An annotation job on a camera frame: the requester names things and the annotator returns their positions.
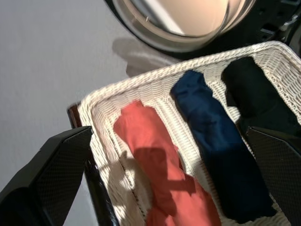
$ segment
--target white wicker basket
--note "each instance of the white wicker basket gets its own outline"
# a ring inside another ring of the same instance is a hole
[[[80,119],[83,125],[92,125],[95,132],[91,141],[92,152],[122,226],[144,225],[147,210],[151,207],[149,182],[133,159],[128,146],[113,131],[120,109],[136,99],[141,99],[144,104],[157,110],[174,144],[179,147],[186,173],[197,178],[214,197],[222,224],[236,225],[233,220],[223,216],[198,147],[169,92],[186,70],[202,72],[214,97],[221,102],[230,118],[236,121],[239,112],[237,108],[226,105],[226,87],[221,82],[221,73],[231,61],[245,56],[254,57],[301,122],[301,60],[286,45],[276,41],[205,56],[145,73],[94,91],[81,102]],[[261,218],[246,225],[290,225],[277,204],[275,208],[279,212],[274,217]]]

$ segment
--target wicker basket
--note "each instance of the wicker basket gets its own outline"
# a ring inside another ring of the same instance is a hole
[[[141,99],[145,105],[157,110],[173,143],[179,147],[186,173],[197,178],[212,194],[222,224],[236,225],[233,220],[223,216],[198,147],[169,92],[186,70],[202,72],[214,97],[221,102],[229,117],[236,121],[239,112],[237,108],[226,105],[226,87],[221,81],[221,73],[231,61],[245,56],[254,57],[301,122],[301,60],[286,45],[276,41],[205,56],[145,73],[94,91],[81,102],[80,118],[83,125],[92,125],[95,132],[91,141],[92,152],[121,225],[144,225],[152,199],[147,177],[133,159],[128,146],[113,131],[120,109],[136,99]],[[245,225],[290,225],[276,203],[274,207],[278,210],[274,217],[257,219]]]

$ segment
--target black plastic part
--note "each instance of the black plastic part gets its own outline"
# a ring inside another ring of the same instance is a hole
[[[248,142],[263,179],[292,226],[301,225],[301,139],[250,128]]]
[[[0,225],[62,226],[82,180],[91,135],[90,127],[81,127],[51,137],[0,193]]]
[[[134,34],[120,18],[112,0],[105,1],[123,26]],[[291,19],[300,3],[301,0],[257,0],[248,15],[236,27],[220,35],[207,46],[192,52],[174,53],[151,47],[169,56],[187,60],[273,40],[276,37],[278,40],[282,40],[282,38],[277,36],[280,32],[279,28]]]
[[[77,108],[78,104],[75,104],[67,110],[72,128],[81,127],[81,121]],[[109,194],[104,186],[102,178],[99,175],[99,171],[90,147],[88,150],[88,158],[85,163],[84,172],[98,225],[119,226],[119,222],[115,215]]]

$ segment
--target gray wall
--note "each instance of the gray wall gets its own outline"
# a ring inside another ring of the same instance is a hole
[[[127,77],[112,43],[129,36],[103,0],[0,0],[0,190],[70,128],[67,106]],[[85,180],[65,225],[97,225]]]

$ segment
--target basket rim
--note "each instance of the basket rim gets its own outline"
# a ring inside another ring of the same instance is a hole
[[[194,58],[154,71],[146,72],[133,78],[127,78],[122,81],[109,84],[88,94],[79,105],[79,114],[82,115],[89,112],[89,115],[91,115],[94,106],[96,106],[99,102],[128,90],[137,88],[141,85],[171,76],[172,74],[182,73],[195,67],[216,64],[224,60],[246,57],[251,53],[262,52],[271,48],[274,48],[275,50],[281,50],[281,54],[287,60],[289,60],[291,65],[301,74],[301,59],[287,45],[279,41],[267,41],[247,47]]]

